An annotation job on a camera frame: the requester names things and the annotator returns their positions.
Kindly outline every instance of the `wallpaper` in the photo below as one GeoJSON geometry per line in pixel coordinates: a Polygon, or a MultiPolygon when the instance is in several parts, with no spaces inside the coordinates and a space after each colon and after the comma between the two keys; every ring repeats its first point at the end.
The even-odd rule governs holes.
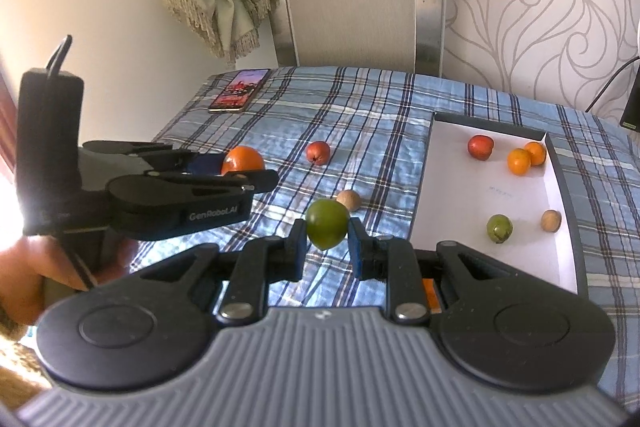
{"type": "MultiPolygon", "coordinates": [[[[584,110],[638,54],[640,0],[447,0],[444,76],[584,110]]],[[[617,121],[637,66],[593,108],[617,121]]]]}

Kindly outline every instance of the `curtain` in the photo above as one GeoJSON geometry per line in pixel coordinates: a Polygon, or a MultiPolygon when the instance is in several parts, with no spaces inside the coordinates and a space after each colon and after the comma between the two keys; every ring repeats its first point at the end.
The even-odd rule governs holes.
{"type": "Polygon", "coordinates": [[[0,71],[0,176],[12,183],[15,168],[16,116],[14,99],[0,71]]]}

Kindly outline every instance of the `phone screen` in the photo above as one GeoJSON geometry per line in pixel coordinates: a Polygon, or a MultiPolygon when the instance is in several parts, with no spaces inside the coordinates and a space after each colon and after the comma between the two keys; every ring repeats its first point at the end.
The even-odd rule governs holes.
{"type": "Polygon", "coordinates": [[[242,70],[209,105],[210,111],[243,109],[258,91],[270,70],[242,70]]]}

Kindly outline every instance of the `plaid bedsheet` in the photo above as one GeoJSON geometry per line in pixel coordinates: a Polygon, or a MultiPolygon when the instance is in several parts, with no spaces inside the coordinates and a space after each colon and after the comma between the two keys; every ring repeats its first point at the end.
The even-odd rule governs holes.
{"type": "MultiPolygon", "coordinates": [[[[434,110],[539,128],[552,136],[571,193],[590,298],[617,331],[601,389],[630,410],[640,405],[640,156],[622,129],[483,87],[356,68],[277,70],[247,111],[207,112],[233,76],[212,76],[158,137],[199,152],[252,146],[279,172],[279,188],[255,200],[245,223],[144,245],[134,268],[198,243],[225,251],[287,235],[312,200],[351,187],[363,195],[355,215],[367,232],[406,237],[434,110]],[[310,168],[305,148],[313,140],[331,146],[329,165],[310,168]]],[[[270,305],[381,305],[383,296],[382,283],[354,280],[344,241],[327,252],[310,247],[303,280],[272,285],[270,305]]]]}

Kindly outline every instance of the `green fruit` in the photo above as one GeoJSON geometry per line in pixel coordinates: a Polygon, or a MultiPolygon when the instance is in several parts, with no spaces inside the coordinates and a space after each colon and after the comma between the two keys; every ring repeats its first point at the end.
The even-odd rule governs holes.
{"type": "Polygon", "coordinates": [[[306,211],[306,235],[319,250],[329,250],[347,235],[349,218],[349,211],[338,201],[315,201],[306,211]]]}
{"type": "Polygon", "coordinates": [[[504,243],[513,233],[513,223],[507,216],[495,214],[487,221],[486,233],[494,243],[504,243]]]}

